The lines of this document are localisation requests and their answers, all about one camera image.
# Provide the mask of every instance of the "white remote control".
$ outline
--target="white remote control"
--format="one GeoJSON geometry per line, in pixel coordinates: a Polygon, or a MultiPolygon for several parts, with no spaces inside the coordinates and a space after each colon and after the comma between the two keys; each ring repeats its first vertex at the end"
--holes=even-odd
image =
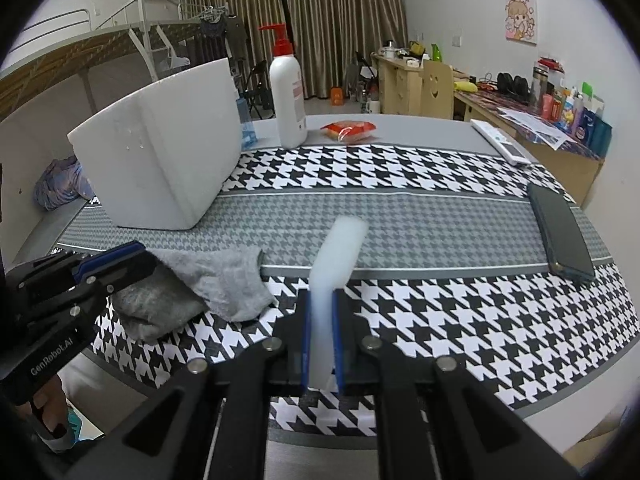
{"type": "Polygon", "coordinates": [[[524,156],[518,148],[509,141],[502,130],[499,130],[486,121],[471,119],[471,125],[489,141],[489,143],[505,158],[512,166],[519,164],[531,164],[531,161],[524,156]]]}

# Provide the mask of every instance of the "white foam box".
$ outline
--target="white foam box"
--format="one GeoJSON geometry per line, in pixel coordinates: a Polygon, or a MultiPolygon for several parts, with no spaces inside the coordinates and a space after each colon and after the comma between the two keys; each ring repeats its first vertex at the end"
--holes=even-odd
{"type": "Polygon", "coordinates": [[[202,218],[240,156],[228,60],[120,99],[68,134],[114,224],[185,230],[202,218]]]}

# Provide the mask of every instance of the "silver screw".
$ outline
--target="silver screw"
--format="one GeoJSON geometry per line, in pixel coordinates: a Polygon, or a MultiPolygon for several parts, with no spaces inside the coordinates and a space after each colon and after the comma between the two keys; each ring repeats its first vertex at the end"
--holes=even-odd
{"type": "Polygon", "coordinates": [[[362,338],[362,346],[367,350],[377,350],[382,346],[382,339],[374,335],[366,335],[362,338]]]}
{"type": "Polygon", "coordinates": [[[187,363],[187,370],[189,370],[192,374],[201,374],[204,370],[207,369],[207,366],[209,366],[209,364],[207,363],[206,359],[197,357],[187,363]]]}
{"type": "Polygon", "coordinates": [[[277,337],[270,337],[262,342],[262,346],[267,352],[275,352],[282,346],[282,340],[277,337]]]}
{"type": "Polygon", "coordinates": [[[436,364],[438,365],[438,368],[443,372],[452,372],[458,366],[456,360],[449,355],[438,357],[436,359],[436,364]]]}

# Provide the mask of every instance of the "orange object on floor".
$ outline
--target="orange object on floor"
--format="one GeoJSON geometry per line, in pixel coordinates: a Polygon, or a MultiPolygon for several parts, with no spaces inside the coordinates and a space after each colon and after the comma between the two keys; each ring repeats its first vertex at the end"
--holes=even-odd
{"type": "Polygon", "coordinates": [[[342,88],[338,88],[337,86],[331,88],[331,104],[332,106],[342,106],[344,104],[342,88]]]}

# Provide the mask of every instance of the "bottle label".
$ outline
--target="bottle label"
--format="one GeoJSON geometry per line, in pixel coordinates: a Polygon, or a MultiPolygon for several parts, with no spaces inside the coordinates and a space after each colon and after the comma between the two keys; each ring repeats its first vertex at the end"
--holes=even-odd
{"type": "Polygon", "coordinates": [[[293,83],[293,101],[296,108],[296,121],[303,121],[305,119],[305,93],[300,79],[293,83]]]}

